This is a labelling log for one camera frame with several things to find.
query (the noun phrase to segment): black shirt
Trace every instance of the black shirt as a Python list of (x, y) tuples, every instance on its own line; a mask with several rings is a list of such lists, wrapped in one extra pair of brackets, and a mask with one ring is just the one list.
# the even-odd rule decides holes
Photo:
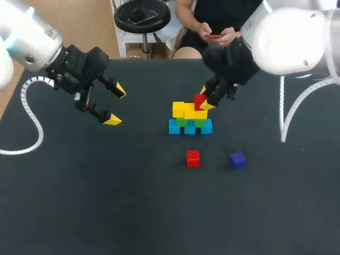
[(207, 22), (213, 35), (225, 28), (239, 31), (262, 0), (197, 0), (194, 16), (199, 22)]

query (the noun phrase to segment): hand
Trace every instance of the hand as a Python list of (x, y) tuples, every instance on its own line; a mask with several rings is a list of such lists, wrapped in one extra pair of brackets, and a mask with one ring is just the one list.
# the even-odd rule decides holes
[(199, 36), (202, 38), (202, 40), (208, 42), (210, 39), (206, 37), (206, 35), (211, 34), (212, 30), (210, 28), (210, 26), (208, 25), (207, 22), (203, 22), (201, 23), (201, 25), (198, 28), (197, 33), (199, 34)]
[(241, 32), (235, 32), (234, 28), (226, 28), (221, 32), (221, 35), (221, 38), (212, 39), (211, 41), (227, 47), (236, 37), (241, 36)]

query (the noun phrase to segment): robotic arm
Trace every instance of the robotic arm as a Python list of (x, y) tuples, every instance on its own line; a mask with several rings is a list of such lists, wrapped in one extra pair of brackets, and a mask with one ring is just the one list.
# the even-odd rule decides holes
[(202, 58), (215, 76), (201, 93), (202, 109), (235, 98), (260, 69), (275, 75), (332, 76), (340, 84), (340, 9), (337, 0), (264, 0), (227, 48), (211, 44)]
[(62, 35), (34, 8), (21, 0), (0, 0), (0, 91), (12, 79), (13, 58), (31, 72), (45, 70), (55, 89), (75, 96), (80, 111), (88, 111), (103, 124), (119, 124), (119, 118), (90, 103), (95, 80), (119, 98), (126, 95), (121, 85), (105, 74), (107, 54), (98, 47), (83, 53), (62, 43)]

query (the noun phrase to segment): cube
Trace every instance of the cube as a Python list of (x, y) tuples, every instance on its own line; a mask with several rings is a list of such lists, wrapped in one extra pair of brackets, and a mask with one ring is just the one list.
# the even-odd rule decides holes
[(184, 118), (184, 102), (173, 102), (172, 117), (173, 118)]
[(206, 124), (206, 120), (200, 120), (197, 118), (194, 120), (195, 128), (204, 128), (205, 124)]
[(198, 150), (188, 150), (186, 152), (186, 165), (188, 167), (200, 166), (200, 154)]
[(184, 134), (196, 134), (196, 127), (194, 127), (194, 126), (186, 126), (184, 128)]
[(207, 119), (208, 118), (208, 111), (207, 110), (196, 110), (195, 111), (195, 118)]
[(176, 119), (176, 125), (177, 126), (187, 126), (188, 120), (186, 120), (185, 118), (177, 118)]
[(195, 120), (188, 120), (188, 126), (195, 126)]
[(246, 163), (247, 160), (242, 152), (235, 152), (229, 155), (229, 164), (232, 169), (242, 169)]
[(206, 99), (207, 99), (207, 96), (205, 94), (195, 94), (193, 96), (193, 100), (195, 104), (195, 111), (203, 111), (203, 109), (200, 108), (200, 106)]
[(201, 128), (201, 134), (212, 134), (213, 133), (213, 124), (211, 119), (206, 119), (206, 123), (204, 127)]
[(181, 127), (177, 126), (176, 120), (169, 120), (169, 134), (181, 134)]
[(184, 104), (184, 110), (195, 110), (195, 104), (194, 103), (185, 103)]
[(184, 111), (184, 118), (187, 120), (194, 120), (195, 119), (195, 110), (185, 110)]

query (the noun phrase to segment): knee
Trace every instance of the knee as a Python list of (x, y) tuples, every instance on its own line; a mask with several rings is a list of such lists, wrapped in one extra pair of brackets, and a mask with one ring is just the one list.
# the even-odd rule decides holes
[(173, 59), (183, 59), (183, 58), (190, 58), (190, 59), (200, 59), (202, 55), (199, 53), (198, 50), (191, 48), (191, 47), (183, 47), (180, 48), (178, 51), (175, 52)]

